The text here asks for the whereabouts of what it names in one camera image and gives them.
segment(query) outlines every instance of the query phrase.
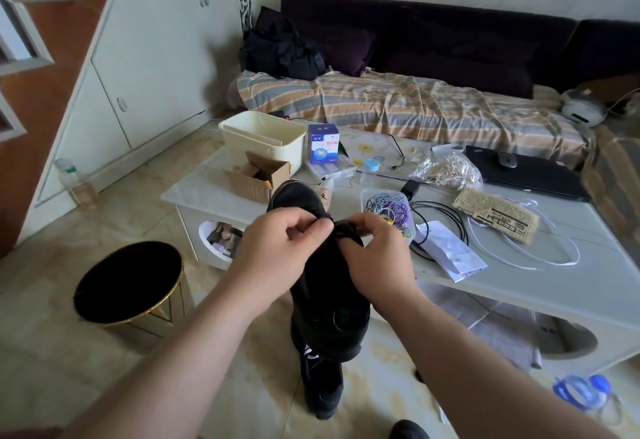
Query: blue and white box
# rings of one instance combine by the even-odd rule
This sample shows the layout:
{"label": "blue and white box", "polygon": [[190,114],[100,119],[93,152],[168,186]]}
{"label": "blue and white box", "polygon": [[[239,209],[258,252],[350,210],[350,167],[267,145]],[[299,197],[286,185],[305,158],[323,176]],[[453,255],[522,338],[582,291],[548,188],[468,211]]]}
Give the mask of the blue and white box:
{"label": "blue and white box", "polygon": [[340,133],[335,124],[312,124],[309,126],[311,164],[329,164],[338,160]]}

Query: backpack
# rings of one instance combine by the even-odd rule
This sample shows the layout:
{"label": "backpack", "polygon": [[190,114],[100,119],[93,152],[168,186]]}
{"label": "backpack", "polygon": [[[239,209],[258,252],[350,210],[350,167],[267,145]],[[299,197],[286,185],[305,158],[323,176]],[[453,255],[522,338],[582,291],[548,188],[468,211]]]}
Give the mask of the backpack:
{"label": "backpack", "polygon": [[272,22],[267,29],[244,32],[240,48],[242,70],[264,72],[274,78],[312,80],[326,72],[324,57],[311,41],[302,38],[288,19]]}

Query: white coffee table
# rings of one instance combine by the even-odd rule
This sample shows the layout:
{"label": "white coffee table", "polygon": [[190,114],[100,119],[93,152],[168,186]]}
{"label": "white coffee table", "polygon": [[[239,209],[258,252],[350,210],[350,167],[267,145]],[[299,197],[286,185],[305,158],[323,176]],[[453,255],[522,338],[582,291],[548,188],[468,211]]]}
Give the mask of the white coffee table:
{"label": "white coffee table", "polygon": [[[200,228],[204,228],[206,222],[223,221],[244,230],[265,212],[266,205],[233,194],[223,168],[232,168],[224,147],[174,184],[163,199],[177,205],[196,257],[226,269],[230,259],[207,246],[205,232],[201,235]],[[316,182],[305,169],[298,171],[295,178]],[[403,186],[403,181],[379,179],[380,188],[400,190]],[[336,187],[330,209],[334,218],[360,211],[362,187],[356,183],[358,180],[359,176],[354,177],[353,188],[344,187],[348,185],[344,180],[339,183],[342,186]],[[596,372],[640,352],[640,271],[591,205],[489,184],[484,189],[516,201],[537,200],[538,208],[578,245],[580,262],[571,267],[556,267],[532,261],[506,245],[495,231],[476,227],[478,238],[495,254],[516,264],[544,270],[511,267],[485,255],[472,243],[472,248],[489,265],[486,270],[455,284],[437,264],[414,255],[416,277],[577,324],[578,327],[567,327],[567,339],[575,351],[554,356],[553,360],[543,356],[544,370],[551,375]],[[414,200],[447,204],[453,199],[454,193],[441,186],[421,186],[414,197]],[[446,216],[436,211],[425,211],[424,215],[429,220],[439,219],[450,224]],[[573,259],[571,245],[565,239],[550,235],[543,223],[528,250],[550,261]]]}

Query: cabinet handle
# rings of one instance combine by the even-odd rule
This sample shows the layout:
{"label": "cabinet handle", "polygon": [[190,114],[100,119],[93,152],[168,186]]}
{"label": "cabinet handle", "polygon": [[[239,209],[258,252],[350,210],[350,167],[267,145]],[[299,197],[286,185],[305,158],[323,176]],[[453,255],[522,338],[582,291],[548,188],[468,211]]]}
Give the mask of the cabinet handle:
{"label": "cabinet handle", "polygon": [[116,102],[118,102],[118,106],[120,107],[121,111],[129,110],[129,107],[127,106],[127,102],[124,101],[124,98],[118,97],[116,98]]}

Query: hand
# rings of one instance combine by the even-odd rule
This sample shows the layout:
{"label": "hand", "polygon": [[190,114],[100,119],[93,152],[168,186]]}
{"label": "hand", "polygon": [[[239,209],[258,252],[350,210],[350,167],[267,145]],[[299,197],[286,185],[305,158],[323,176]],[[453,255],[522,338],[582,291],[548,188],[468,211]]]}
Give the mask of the hand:
{"label": "hand", "polygon": [[257,316],[298,280],[332,230],[330,219],[316,219],[301,208],[258,216],[244,232],[223,282],[248,297]]}
{"label": "hand", "polygon": [[373,235],[366,247],[351,239],[338,243],[349,265],[356,289],[380,311],[385,300],[405,291],[419,290],[413,276],[409,247],[402,232],[375,213],[365,211],[347,218],[361,236]]}

